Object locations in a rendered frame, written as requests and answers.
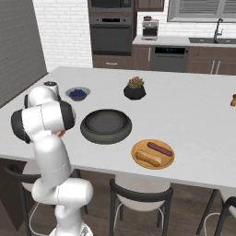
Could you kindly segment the dark grey large bowl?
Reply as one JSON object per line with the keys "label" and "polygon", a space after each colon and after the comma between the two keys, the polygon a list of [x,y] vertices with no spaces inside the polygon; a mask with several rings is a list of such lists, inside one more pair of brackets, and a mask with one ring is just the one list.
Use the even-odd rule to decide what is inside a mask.
{"label": "dark grey large bowl", "polygon": [[81,134],[90,142],[110,145],[126,139],[132,130],[130,118],[113,109],[96,110],[88,114],[80,125]]}

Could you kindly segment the small grey bowl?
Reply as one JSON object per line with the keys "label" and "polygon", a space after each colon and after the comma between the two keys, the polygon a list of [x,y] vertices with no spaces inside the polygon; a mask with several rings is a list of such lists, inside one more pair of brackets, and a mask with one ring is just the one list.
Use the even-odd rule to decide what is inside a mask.
{"label": "small grey bowl", "polygon": [[[65,95],[67,96],[67,97],[69,97],[69,93],[71,92],[71,91],[73,91],[74,89],[82,89],[83,91],[85,91],[86,93],[87,93],[87,96],[89,95],[89,93],[90,93],[90,90],[88,89],[88,88],[84,88],[84,87],[74,87],[74,88],[70,88],[70,89],[68,89],[66,92],[65,92]],[[84,100],[85,98],[82,98],[82,99],[78,99],[78,100],[75,100],[75,99],[71,99],[71,100],[73,100],[73,101],[81,101],[81,100]]]}

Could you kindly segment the brown sausage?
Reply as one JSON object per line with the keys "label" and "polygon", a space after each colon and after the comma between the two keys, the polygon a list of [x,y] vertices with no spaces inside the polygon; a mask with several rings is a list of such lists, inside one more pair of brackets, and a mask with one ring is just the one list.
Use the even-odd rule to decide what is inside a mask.
{"label": "brown sausage", "polygon": [[154,149],[154,150],[160,152],[161,154],[166,155],[166,156],[171,157],[173,155],[173,153],[170,150],[166,149],[165,147],[161,147],[155,143],[148,142],[147,146],[151,149]]}

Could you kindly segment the succulent in black pot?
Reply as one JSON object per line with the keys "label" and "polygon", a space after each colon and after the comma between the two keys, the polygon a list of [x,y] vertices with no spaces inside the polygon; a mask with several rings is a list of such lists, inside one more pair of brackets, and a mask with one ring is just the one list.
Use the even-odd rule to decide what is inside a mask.
{"label": "succulent in black pot", "polygon": [[141,100],[146,96],[144,80],[140,77],[131,78],[124,88],[124,95],[130,100]]}

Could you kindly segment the dark blue berries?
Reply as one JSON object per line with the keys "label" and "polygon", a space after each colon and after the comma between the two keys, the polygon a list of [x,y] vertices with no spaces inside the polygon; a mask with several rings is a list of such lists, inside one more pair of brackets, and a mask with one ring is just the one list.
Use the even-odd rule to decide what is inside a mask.
{"label": "dark blue berries", "polygon": [[82,89],[74,89],[73,91],[69,93],[69,97],[75,100],[85,98],[86,96],[87,96],[87,93],[83,91]]}

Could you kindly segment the grey dishwasher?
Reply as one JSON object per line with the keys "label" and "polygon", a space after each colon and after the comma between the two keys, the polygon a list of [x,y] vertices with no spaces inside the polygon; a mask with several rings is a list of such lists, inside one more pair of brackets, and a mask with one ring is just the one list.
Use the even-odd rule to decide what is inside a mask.
{"label": "grey dishwasher", "polygon": [[160,72],[186,71],[189,48],[186,46],[153,46],[150,53],[150,69]]}

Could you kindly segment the black built-in oven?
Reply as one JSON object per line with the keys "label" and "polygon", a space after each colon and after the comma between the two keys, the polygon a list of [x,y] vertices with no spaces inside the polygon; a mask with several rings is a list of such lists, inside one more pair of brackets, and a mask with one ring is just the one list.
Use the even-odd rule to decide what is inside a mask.
{"label": "black built-in oven", "polygon": [[131,55],[133,17],[130,14],[91,13],[89,25],[93,54]]}

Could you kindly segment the silver coffee machine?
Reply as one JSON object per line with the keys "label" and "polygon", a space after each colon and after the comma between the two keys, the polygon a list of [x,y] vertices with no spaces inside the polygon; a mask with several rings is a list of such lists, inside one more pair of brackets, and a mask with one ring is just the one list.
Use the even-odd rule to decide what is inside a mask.
{"label": "silver coffee machine", "polygon": [[158,38],[159,21],[151,16],[144,16],[142,22],[142,39],[156,40]]}

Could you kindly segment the brown lower cupboard run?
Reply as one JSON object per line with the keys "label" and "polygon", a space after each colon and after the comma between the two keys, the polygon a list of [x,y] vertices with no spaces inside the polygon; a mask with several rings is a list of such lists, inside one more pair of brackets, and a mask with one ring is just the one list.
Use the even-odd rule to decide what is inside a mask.
{"label": "brown lower cupboard run", "polygon": [[[150,46],[133,46],[133,68],[151,70]],[[236,76],[236,48],[191,47],[188,52],[186,72]]]}

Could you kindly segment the black microwave oven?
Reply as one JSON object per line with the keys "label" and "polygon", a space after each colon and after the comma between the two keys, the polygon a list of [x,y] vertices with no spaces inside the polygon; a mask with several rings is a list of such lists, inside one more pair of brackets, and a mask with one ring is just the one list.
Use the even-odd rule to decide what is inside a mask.
{"label": "black microwave oven", "polygon": [[132,12],[133,0],[88,0],[91,12]]}

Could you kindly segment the dark kitchen sink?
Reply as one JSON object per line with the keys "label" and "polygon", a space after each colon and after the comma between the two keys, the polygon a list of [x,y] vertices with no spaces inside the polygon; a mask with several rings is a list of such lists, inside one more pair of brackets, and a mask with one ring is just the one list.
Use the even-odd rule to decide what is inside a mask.
{"label": "dark kitchen sink", "polygon": [[236,39],[188,38],[190,43],[236,44]]}

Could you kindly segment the brown upper cupboard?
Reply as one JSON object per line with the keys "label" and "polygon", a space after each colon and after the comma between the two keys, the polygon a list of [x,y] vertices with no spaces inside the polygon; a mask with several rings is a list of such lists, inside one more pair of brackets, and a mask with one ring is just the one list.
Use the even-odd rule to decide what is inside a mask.
{"label": "brown upper cupboard", "polygon": [[136,0],[135,7],[138,12],[162,12],[165,0]]}

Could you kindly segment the dark sink tap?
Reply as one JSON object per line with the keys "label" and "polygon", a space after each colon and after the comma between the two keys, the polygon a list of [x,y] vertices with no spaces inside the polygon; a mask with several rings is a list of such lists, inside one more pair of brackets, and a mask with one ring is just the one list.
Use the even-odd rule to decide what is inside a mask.
{"label": "dark sink tap", "polygon": [[222,22],[223,22],[223,18],[219,18],[218,22],[217,22],[216,29],[215,29],[215,33],[214,33],[214,38],[213,38],[214,43],[218,43],[217,37],[222,35],[223,30],[221,31],[221,33],[218,32],[219,24]]}

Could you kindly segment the window with grey blinds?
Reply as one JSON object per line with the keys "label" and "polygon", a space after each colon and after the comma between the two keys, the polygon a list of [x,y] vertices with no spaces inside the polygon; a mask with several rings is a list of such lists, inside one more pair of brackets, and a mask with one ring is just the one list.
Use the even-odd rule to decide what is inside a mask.
{"label": "window with grey blinds", "polygon": [[170,0],[168,22],[236,22],[236,0]]}

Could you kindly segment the white stool with black frame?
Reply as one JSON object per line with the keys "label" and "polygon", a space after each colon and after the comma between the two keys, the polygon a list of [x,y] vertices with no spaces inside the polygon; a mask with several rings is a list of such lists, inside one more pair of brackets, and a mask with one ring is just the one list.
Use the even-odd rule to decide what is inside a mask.
{"label": "white stool with black frame", "polygon": [[[87,210],[87,204],[93,196],[93,187],[89,181],[80,178],[56,180],[50,184],[39,174],[23,174],[17,165],[11,163],[5,166],[5,171],[19,185],[23,216],[27,236],[93,236],[90,227],[83,221],[80,208]],[[49,235],[40,234],[31,226],[32,216],[29,216],[25,191],[31,192],[33,200],[39,204],[55,206],[54,214],[57,225]]]}
{"label": "white stool with black frame", "polygon": [[109,236],[114,236],[117,217],[123,219],[124,207],[137,212],[158,210],[157,227],[162,227],[161,236],[168,236],[173,196],[170,182],[116,174],[114,179],[110,179],[110,188]]}
{"label": "white stool with black frame", "polygon": [[218,213],[219,219],[214,236],[220,236],[225,219],[227,217],[232,216],[236,219],[236,189],[214,189],[206,205],[203,217],[201,218],[199,226],[196,230],[196,235],[199,235],[201,230],[203,230],[205,236],[207,236],[207,220],[209,217],[213,216],[213,213],[210,213],[210,209],[213,206],[217,193],[220,193],[222,208],[221,211]]}

